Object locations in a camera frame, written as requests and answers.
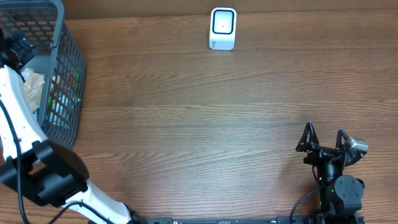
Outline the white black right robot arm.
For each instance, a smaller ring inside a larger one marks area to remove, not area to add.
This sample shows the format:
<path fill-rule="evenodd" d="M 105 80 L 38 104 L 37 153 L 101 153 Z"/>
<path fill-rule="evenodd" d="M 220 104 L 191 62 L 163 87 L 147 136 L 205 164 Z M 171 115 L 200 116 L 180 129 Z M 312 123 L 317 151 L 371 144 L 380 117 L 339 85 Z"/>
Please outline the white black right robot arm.
<path fill-rule="evenodd" d="M 297 207 L 318 192 L 320 208 L 301 218 L 302 223 L 364 223 L 364 218 L 358 217 L 357 211 L 362 209 L 365 184 L 361 179 L 344 175 L 343 171 L 362 159 L 368 149 L 365 141 L 349 137 L 344 129 L 337 131 L 334 148 L 321 146 L 313 123 L 309 121 L 296 151 L 307 154 L 303 162 L 312 167 L 318 187 L 296 202 L 289 222 L 296 222 L 294 213 Z"/>

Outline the beige snack bag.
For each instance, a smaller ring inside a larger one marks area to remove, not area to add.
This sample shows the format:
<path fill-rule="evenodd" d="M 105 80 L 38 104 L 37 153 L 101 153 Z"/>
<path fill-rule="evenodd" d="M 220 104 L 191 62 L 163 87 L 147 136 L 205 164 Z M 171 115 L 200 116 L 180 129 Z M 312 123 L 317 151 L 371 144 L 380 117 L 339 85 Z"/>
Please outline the beige snack bag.
<path fill-rule="evenodd" d="M 25 97 L 29 103 L 30 109 L 32 112 L 35 112 L 40 107 L 42 89 L 45 84 L 44 75 L 36 73 L 30 68 L 26 68 L 22 71 L 22 76 L 25 79 Z"/>

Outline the green snack bag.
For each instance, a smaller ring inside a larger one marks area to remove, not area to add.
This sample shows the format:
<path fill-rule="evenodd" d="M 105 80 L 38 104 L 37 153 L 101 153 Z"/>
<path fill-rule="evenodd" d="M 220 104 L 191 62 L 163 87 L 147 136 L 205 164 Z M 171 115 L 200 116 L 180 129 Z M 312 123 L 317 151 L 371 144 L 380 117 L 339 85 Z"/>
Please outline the green snack bag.
<path fill-rule="evenodd" d="M 50 96 L 65 106 L 78 106 L 81 102 L 80 70 L 69 70 L 62 73 L 55 69 L 50 83 Z"/>

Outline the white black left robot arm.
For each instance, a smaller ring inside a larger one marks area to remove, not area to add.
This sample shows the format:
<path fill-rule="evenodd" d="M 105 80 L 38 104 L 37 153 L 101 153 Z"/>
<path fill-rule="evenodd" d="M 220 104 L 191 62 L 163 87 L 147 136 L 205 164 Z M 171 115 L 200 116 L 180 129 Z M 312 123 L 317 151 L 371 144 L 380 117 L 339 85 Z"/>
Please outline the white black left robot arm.
<path fill-rule="evenodd" d="M 17 192 L 24 223 L 24 199 L 52 205 L 60 214 L 73 210 L 89 223 L 144 223 L 125 203 L 113 200 L 91 180 L 73 151 L 51 141 L 39 126 L 24 93 L 14 37 L 1 36 L 1 141 L 5 163 L 1 182 Z"/>

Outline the teal wrapper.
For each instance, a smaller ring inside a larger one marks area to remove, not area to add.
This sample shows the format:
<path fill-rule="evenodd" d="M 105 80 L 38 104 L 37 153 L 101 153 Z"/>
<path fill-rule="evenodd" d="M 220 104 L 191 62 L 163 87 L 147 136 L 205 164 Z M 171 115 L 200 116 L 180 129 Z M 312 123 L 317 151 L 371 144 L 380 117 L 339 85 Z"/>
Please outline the teal wrapper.
<path fill-rule="evenodd" d="M 45 119 L 64 131 L 71 131 L 78 124 L 78 110 L 81 100 L 73 95 L 57 93 L 56 96 L 49 96 Z"/>

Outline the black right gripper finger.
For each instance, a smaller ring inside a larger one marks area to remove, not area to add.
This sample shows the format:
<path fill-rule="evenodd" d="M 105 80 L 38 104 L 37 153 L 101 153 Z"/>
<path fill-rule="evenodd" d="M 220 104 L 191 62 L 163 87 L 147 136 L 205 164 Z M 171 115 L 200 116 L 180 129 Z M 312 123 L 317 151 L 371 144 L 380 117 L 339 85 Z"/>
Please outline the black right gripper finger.
<path fill-rule="evenodd" d="M 346 131 L 341 128 L 337 131 L 336 135 L 336 145 L 335 149 L 336 150 L 344 150 L 349 146 L 349 137 L 346 133 Z"/>
<path fill-rule="evenodd" d="M 304 132 L 295 150 L 297 152 L 310 152 L 319 146 L 319 141 L 313 123 L 309 121 L 305 125 Z"/>

